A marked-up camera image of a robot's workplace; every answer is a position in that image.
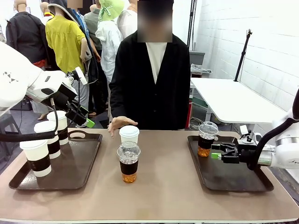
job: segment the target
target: green hat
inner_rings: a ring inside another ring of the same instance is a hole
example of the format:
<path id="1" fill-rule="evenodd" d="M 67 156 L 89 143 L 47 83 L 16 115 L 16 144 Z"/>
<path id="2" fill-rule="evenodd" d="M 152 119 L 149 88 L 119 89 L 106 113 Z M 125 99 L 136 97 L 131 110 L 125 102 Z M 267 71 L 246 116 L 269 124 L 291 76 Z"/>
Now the green hat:
<path id="1" fill-rule="evenodd" d="M 124 0 L 100 0 L 99 21 L 111 21 L 119 16 L 125 6 Z"/>

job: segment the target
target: white cup lid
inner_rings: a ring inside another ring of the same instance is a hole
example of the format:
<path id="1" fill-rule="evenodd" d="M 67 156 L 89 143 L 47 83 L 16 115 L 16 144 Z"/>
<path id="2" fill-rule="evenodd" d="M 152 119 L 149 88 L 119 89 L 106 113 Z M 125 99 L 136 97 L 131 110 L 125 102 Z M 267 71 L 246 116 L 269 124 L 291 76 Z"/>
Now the white cup lid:
<path id="1" fill-rule="evenodd" d="M 58 120 L 65 118 L 65 114 L 66 114 L 65 111 L 56 111 L 56 112 L 57 112 Z M 53 112 L 49 113 L 47 115 L 47 119 L 48 120 L 56 120 L 56 118 L 55 118 L 55 112 L 53 111 Z"/>
<path id="2" fill-rule="evenodd" d="M 139 129 L 133 125 L 127 125 L 120 129 L 121 137 L 131 138 L 139 135 Z"/>
<path id="3" fill-rule="evenodd" d="M 20 148 L 23 150 L 36 149 L 47 144 L 47 142 L 47 140 L 22 141 L 20 142 Z"/>
<path id="4" fill-rule="evenodd" d="M 34 126 L 34 131 L 36 133 L 41 133 L 41 132 L 50 132 L 50 131 L 54 131 L 56 127 L 56 123 L 54 121 L 43 121 L 40 123 L 37 123 Z"/>

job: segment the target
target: yellow shirt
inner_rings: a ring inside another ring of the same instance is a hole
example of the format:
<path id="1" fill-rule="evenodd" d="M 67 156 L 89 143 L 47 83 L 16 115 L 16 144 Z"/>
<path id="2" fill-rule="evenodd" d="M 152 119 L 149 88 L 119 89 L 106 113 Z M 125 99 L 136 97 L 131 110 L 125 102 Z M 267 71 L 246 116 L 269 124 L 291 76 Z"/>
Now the yellow shirt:
<path id="1" fill-rule="evenodd" d="M 77 23 L 57 15 L 46 24 L 48 45 L 55 52 L 56 63 L 64 73 L 84 66 L 80 59 L 81 40 L 85 38 Z"/>

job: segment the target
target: brown tray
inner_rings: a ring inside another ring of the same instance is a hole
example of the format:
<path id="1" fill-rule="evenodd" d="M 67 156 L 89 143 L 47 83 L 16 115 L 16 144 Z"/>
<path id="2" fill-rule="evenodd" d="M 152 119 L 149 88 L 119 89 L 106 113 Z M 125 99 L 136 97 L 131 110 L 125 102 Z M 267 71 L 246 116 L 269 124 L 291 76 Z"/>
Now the brown tray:
<path id="1" fill-rule="evenodd" d="M 85 137 L 70 137 L 78 133 Z M 68 135 L 69 143 L 60 147 L 61 155 L 51 160 L 50 174 L 36 177 L 26 162 L 9 187 L 17 190 L 75 190 L 85 186 L 103 136 L 80 130 Z"/>
<path id="2" fill-rule="evenodd" d="M 188 136 L 189 149 L 199 179 L 210 190 L 233 192 L 264 192 L 274 189 L 272 183 L 261 169 L 249 170 L 246 163 L 227 164 L 211 158 L 211 153 L 223 153 L 211 150 L 209 157 L 198 156 L 198 136 Z M 219 136 L 213 144 L 235 143 L 234 137 Z"/>

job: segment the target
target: robotic arm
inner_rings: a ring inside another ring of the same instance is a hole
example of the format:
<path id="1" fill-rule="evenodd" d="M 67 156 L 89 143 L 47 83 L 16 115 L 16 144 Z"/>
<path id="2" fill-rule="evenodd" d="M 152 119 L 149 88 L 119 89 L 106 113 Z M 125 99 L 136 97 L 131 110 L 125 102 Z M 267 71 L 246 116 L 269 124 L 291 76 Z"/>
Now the robotic arm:
<path id="1" fill-rule="evenodd" d="M 234 144 L 213 145 L 213 149 L 225 153 L 212 154 L 212 158 L 224 163 L 245 162 L 251 170 L 259 166 L 299 169 L 299 90 L 292 109 L 281 119 L 274 120 L 272 127 L 273 130 L 250 144 L 238 140 Z M 276 146 L 266 145 L 274 137 Z"/>
<path id="2" fill-rule="evenodd" d="M 67 75 L 62 71 L 43 71 L 2 42 L 0 52 L 0 116 L 19 103 L 24 96 L 50 107 L 52 98 L 57 109 L 66 111 L 67 118 L 78 125 L 94 125 L 86 118 L 88 110 L 78 105 L 75 100 L 77 93 L 71 86 L 74 80 L 87 84 L 80 68 L 68 72 Z M 0 136 L 0 141 L 11 142 L 11 139 Z"/>

